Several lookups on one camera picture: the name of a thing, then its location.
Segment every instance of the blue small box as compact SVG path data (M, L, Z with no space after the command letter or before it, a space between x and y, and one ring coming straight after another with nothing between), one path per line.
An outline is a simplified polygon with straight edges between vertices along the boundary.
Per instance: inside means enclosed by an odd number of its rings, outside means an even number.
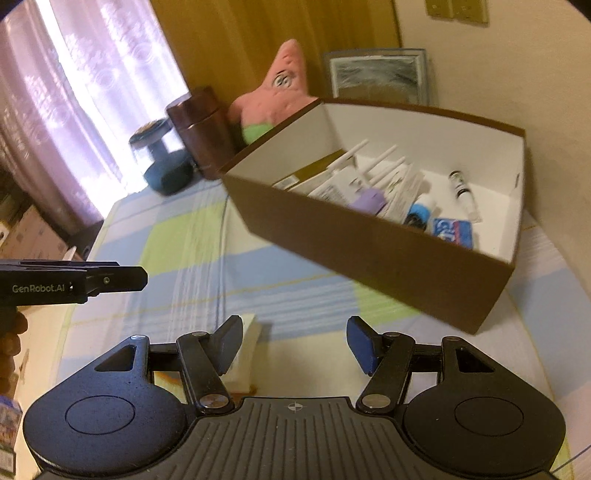
M473 248L472 224L468 220L454 220L452 218L435 218L433 220L433 235L446 242Z

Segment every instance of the picture frame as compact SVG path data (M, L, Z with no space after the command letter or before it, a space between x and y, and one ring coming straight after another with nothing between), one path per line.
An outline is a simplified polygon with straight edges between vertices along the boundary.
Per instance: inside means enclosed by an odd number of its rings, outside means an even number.
M324 64L333 98L431 105L424 48L333 51Z

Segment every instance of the finger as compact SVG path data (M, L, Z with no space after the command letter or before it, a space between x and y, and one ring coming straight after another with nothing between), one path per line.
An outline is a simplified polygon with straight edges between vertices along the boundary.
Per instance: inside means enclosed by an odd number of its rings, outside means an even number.
M7 378L0 378L0 394L7 393L10 390L10 382Z
M15 356L21 353L21 339L16 333L5 333L1 339L2 353Z
M8 378L14 372L14 358L9 355L0 355L0 378Z
M29 322L27 321L27 317L21 312L17 312L17 316L14 320L14 327L11 329L11 332L20 335L21 333L25 333L28 328Z

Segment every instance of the light switch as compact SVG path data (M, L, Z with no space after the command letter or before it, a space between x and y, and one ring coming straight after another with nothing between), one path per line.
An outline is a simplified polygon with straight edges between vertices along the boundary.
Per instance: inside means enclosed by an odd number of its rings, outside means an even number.
M450 0L425 0L427 13L431 17L453 18Z
M452 0L453 16L458 20L488 23L486 0Z

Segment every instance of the pink plush toy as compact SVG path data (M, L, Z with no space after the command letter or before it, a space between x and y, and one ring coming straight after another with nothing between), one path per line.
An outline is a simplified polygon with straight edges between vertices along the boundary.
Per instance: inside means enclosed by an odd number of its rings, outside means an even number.
M296 40L277 52L262 85L234 100L228 110L232 123L240 122L247 144L316 100L308 95L306 61Z

